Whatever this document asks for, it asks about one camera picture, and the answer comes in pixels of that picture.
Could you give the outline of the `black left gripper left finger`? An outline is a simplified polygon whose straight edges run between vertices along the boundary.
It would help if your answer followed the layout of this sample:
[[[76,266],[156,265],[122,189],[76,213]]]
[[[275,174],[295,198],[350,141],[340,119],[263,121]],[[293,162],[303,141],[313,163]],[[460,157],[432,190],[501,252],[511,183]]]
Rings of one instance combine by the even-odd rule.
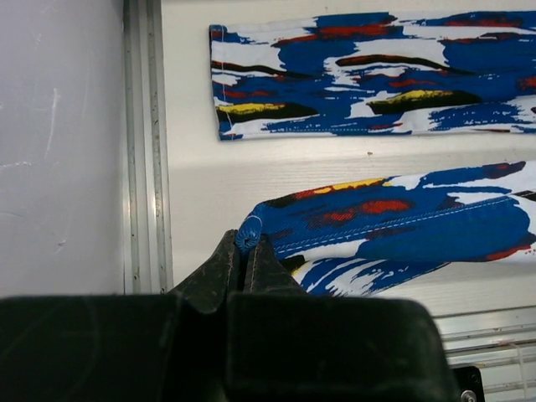
[[[199,314],[215,314],[238,287],[240,251],[235,229],[224,233],[212,255],[169,293]]]

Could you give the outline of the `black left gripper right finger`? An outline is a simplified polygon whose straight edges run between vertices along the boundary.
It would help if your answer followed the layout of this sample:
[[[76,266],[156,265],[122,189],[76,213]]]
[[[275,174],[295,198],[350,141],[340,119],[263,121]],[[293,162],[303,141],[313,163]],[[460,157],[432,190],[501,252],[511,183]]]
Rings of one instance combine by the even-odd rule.
[[[271,296],[302,296],[306,292],[277,260],[274,248],[263,234],[245,259],[242,292]]]

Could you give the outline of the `blue white red patterned trousers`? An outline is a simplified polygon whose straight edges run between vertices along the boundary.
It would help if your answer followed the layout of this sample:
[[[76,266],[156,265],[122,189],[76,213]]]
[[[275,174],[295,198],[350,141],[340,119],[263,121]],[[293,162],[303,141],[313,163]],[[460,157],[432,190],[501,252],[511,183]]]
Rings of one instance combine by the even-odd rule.
[[[213,24],[223,140],[535,131],[532,11],[354,13]],[[257,204],[235,243],[268,237],[314,295],[367,296],[454,262],[535,262],[535,164],[499,162],[326,185]]]

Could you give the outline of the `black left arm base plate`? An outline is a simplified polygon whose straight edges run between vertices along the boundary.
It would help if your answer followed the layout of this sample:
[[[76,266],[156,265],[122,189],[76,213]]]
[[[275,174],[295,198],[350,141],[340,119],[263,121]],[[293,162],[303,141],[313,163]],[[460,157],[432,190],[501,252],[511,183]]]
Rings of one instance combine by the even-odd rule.
[[[461,402],[484,402],[485,395],[480,369],[474,365],[457,365],[452,369]]]

